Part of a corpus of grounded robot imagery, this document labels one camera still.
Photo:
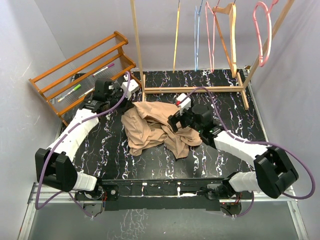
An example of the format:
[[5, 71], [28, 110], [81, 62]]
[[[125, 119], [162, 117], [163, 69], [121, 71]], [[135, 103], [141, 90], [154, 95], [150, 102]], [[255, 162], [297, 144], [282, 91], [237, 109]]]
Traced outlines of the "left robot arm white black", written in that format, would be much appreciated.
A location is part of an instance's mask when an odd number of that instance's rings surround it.
[[62, 192], [85, 191], [91, 199], [99, 199], [104, 188], [97, 183], [97, 177], [76, 170], [75, 155], [100, 118], [126, 107], [138, 89], [139, 85], [131, 80], [128, 72], [122, 82], [98, 79], [94, 91], [83, 99], [62, 134], [47, 148], [39, 148], [35, 153], [38, 183]]

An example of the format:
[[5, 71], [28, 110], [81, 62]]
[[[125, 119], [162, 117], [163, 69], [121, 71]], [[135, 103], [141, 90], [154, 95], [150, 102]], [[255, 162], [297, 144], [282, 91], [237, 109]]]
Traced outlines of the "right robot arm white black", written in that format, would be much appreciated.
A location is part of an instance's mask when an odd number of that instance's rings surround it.
[[254, 168], [251, 172], [234, 172], [222, 180], [213, 192], [219, 196], [235, 198], [240, 192], [263, 192], [276, 199], [299, 178], [286, 152], [279, 147], [251, 144], [233, 136], [213, 120], [207, 106], [195, 105], [178, 110], [168, 117], [174, 132], [179, 128], [190, 127], [198, 132], [203, 143], [220, 151], [227, 152], [248, 163]]

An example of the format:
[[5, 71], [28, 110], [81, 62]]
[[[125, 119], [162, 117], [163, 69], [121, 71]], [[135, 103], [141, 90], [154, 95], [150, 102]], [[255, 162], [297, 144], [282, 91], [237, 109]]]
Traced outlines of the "beige t shirt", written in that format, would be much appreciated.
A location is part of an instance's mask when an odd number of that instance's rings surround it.
[[175, 158], [180, 159], [188, 156], [189, 147], [201, 145], [199, 133], [190, 127], [182, 128], [178, 124], [178, 131], [173, 132], [168, 118], [178, 111], [172, 103], [135, 102], [121, 116], [130, 154], [136, 157], [145, 149], [164, 144]]

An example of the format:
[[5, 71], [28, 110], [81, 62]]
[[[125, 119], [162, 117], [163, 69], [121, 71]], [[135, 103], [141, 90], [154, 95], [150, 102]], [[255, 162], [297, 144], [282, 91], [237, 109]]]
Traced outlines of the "gold yellow hanger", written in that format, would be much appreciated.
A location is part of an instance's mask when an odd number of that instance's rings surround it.
[[172, 66], [172, 72], [173, 73], [176, 70], [178, 36], [179, 36], [179, 23], [180, 23], [180, 9], [181, 9], [181, 1], [179, 0], [178, 1], [178, 6], [177, 6], [177, 15], [176, 15], [175, 43], [174, 43], [173, 66]]

